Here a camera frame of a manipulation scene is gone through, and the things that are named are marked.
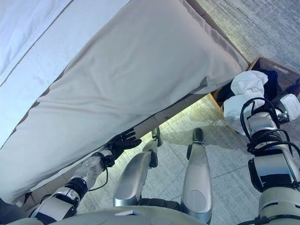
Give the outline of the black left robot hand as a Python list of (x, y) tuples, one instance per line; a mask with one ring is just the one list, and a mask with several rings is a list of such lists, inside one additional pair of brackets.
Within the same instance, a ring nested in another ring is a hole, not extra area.
[(141, 139), (136, 138), (134, 128), (131, 128), (111, 139), (108, 143), (108, 148), (111, 151), (114, 160), (116, 160), (122, 155), (124, 150), (133, 149), (140, 145), (141, 142)]

